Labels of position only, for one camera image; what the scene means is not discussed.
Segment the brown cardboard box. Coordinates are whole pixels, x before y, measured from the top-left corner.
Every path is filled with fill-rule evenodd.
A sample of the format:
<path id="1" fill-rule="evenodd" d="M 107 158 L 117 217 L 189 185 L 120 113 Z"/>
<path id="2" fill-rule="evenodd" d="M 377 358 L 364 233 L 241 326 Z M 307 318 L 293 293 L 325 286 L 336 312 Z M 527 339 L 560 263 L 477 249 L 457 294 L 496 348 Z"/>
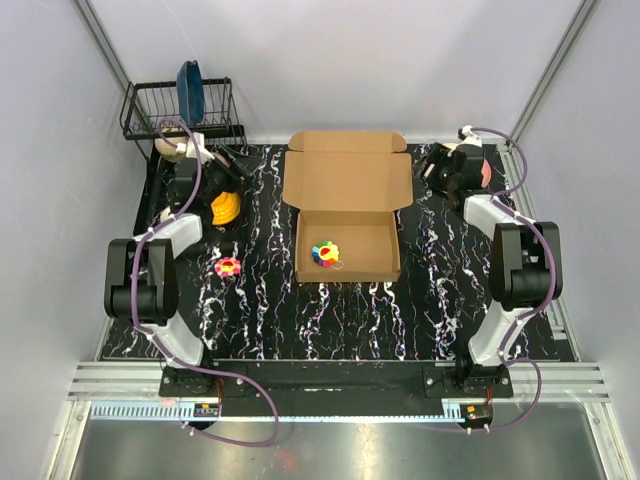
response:
<path id="1" fill-rule="evenodd" d="M 282 200 L 298 211 L 295 275 L 300 283 L 395 282 L 401 273 L 397 211 L 413 202 L 412 157 L 390 131 L 301 131 L 288 142 Z M 332 241 L 328 268 L 312 246 Z"/>

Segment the rainbow flower toy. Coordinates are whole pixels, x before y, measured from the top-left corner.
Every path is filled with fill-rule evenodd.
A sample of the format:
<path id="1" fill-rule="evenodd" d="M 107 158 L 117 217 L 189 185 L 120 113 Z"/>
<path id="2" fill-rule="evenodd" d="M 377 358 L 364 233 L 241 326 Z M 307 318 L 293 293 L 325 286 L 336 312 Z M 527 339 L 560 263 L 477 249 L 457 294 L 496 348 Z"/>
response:
<path id="1" fill-rule="evenodd" d="M 332 241 L 319 242 L 312 246 L 311 258 L 321 267 L 331 267 L 339 261 L 339 248 Z"/>

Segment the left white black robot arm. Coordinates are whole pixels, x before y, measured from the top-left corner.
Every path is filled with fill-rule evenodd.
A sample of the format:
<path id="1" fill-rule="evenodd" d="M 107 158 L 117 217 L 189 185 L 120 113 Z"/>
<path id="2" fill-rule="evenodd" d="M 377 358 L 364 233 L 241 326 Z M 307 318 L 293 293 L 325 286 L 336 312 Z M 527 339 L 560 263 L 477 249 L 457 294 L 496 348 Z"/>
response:
<path id="1" fill-rule="evenodd" d="M 196 396 L 215 386 L 216 372 L 203 363 L 204 343 L 179 312 L 176 262 L 185 253 L 215 246 L 232 259 L 243 256 L 242 186 L 252 176 L 244 155 L 227 147 L 189 152 L 177 164 L 162 220 L 133 238 L 108 245 L 104 289 L 106 314 L 125 320 L 181 373 Z"/>

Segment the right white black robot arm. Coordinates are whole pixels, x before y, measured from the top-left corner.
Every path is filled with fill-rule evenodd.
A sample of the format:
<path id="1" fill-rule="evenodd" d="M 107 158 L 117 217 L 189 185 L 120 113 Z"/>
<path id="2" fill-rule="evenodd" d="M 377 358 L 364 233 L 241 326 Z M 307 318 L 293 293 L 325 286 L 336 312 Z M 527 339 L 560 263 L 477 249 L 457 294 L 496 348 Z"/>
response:
<path id="1" fill-rule="evenodd" d="M 530 219 L 488 193 L 486 165 L 481 144 L 463 141 L 434 144 L 416 168 L 417 177 L 446 197 L 452 211 L 492 240 L 491 303 L 453 370 L 455 387 L 470 397 L 501 380 L 515 338 L 563 289 L 558 225 Z"/>

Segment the yellow ribbed bowl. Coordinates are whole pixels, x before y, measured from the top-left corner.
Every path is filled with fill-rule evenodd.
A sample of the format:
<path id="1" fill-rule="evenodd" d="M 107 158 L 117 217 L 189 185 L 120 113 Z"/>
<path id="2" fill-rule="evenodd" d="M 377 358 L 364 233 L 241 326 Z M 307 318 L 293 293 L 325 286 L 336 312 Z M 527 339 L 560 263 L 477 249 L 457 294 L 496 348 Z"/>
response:
<path id="1" fill-rule="evenodd" d="M 222 192 L 210 204 L 212 224 L 223 226 L 233 222 L 241 211 L 241 199 L 237 192 Z"/>

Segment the pink cream round plate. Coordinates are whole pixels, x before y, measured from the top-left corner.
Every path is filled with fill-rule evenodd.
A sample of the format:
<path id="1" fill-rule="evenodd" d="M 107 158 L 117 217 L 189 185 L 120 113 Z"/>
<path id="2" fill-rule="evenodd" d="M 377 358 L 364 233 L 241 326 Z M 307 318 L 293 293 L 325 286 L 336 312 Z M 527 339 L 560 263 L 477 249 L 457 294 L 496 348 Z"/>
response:
<path id="1" fill-rule="evenodd" d="M 492 178 L 492 167 L 489 162 L 484 159 L 481 167 L 481 189 L 486 189 Z"/>

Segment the black tray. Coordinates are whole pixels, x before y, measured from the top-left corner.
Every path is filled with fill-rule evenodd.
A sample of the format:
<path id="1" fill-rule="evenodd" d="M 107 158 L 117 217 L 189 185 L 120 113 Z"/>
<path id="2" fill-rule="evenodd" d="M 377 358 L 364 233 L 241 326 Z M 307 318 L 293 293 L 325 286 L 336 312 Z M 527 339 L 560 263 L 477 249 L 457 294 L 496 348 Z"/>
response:
<path id="1" fill-rule="evenodd" d="M 233 149 L 250 155 L 245 148 L 238 150 L 224 144 L 206 149 L 208 151 Z M 252 157 L 254 174 L 258 166 L 258 159 Z M 242 213 L 242 196 L 245 187 L 252 178 L 237 192 L 241 199 L 241 211 L 238 217 L 227 225 L 214 226 L 210 207 L 213 200 L 205 200 L 202 196 L 204 173 L 203 164 L 198 159 L 185 158 L 179 163 L 168 162 L 160 156 L 154 147 L 149 167 L 134 226 L 136 234 L 141 233 L 148 226 L 159 224 L 160 212 L 166 207 L 171 209 L 174 216 L 181 213 L 197 216 L 206 236 L 210 236 L 216 230 L 226 232 L 238 224 Z"/>

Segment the beige mug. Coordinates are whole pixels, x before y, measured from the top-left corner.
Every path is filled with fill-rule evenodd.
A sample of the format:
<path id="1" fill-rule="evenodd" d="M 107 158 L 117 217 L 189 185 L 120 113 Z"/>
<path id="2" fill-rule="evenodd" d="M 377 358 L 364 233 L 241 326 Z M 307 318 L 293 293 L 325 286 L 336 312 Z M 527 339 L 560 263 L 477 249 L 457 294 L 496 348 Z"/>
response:
<path id="1" fill-rule="evenodd" d="M 179 163 L 185 159 L 185 154 L 183 152 L 179 152 L 176 148 L 179 144 L 187 144 L 189 141 L 188 136 L 169 136 L 169 133 L 178 132 L 183 133 L 177 127 L 163 127 L 162 133 L 164 137 L 159 136 L 154 140 L 154 146 L 157 152 L 163 157 L 166 161 L 172 163 Z"/>

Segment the white flower shaped cup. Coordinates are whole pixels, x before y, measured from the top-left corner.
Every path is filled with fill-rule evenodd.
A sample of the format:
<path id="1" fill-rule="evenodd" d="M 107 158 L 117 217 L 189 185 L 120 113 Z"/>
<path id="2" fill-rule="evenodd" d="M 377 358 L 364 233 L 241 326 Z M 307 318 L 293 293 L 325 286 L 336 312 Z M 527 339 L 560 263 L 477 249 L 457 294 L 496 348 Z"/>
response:
<path id="1" fill-rule="evenodd" d="M 169 207 L 166 207 L 164 210 L 160 212 L 159 222 L 164 223 L 172 217 L 173 217 L 173 213 L 171 212 L 171 209 Z"/>

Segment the pink flower toy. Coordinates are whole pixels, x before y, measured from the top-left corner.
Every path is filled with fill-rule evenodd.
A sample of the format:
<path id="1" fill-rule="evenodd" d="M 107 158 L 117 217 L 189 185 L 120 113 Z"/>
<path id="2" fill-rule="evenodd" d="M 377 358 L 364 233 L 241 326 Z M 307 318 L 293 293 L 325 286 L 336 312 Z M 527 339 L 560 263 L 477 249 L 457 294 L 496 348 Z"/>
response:
<path id="1" fill-rule="evenodd" d="M 215 273 L 221 277 L 235 277 L 241 272 L 241 262 L 235 257 L 223 257 L 214 265 Z"/>

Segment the blue plate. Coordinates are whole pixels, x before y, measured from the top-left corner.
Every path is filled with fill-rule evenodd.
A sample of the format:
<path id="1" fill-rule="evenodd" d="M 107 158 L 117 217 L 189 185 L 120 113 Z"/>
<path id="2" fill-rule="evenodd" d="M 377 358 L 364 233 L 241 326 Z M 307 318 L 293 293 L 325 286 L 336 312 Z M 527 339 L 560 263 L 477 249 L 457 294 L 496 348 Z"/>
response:
<path id="1" fill-rule="evenodd" d="M 197 61 L 185 61 L 176 78 L 179 113 L 189 127 L 198 125 L 204 119 L 204 84 Z"/>

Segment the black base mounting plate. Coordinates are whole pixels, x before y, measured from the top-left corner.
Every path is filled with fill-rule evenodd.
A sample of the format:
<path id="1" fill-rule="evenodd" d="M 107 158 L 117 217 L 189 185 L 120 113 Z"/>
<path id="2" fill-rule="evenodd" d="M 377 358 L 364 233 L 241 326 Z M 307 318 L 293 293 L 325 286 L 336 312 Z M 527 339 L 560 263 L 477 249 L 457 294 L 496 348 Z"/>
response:
<path id="1" fill-rule="evenodd" d="M 227 416 L 426 416 L 442 413 L 443 400 L 510 399 L 504 367 L 475 367 L 463 377 L 452 364 L 433 361 L 218 361 L 211 374 L 166 366 L 162 397 L 221 397 Z"/>

